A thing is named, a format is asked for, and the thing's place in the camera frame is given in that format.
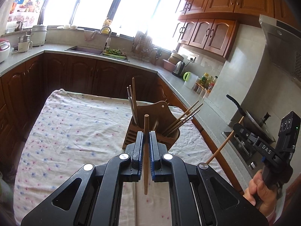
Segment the person's right hand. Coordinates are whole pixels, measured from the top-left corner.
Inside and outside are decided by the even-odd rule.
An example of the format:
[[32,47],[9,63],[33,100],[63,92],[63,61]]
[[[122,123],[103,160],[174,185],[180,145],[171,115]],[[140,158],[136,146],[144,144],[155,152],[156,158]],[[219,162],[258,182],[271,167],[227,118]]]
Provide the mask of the person's right hand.
[[259,211],[265,216],[270,216],[277,204],[277,190],[270,190],[264,183],[262,177],[262,169],[258,170],[254,177],[250,180],[249,186],[244,192],[244,197],[253,205],[256,205],[254,195],[258,195],[262,201]]

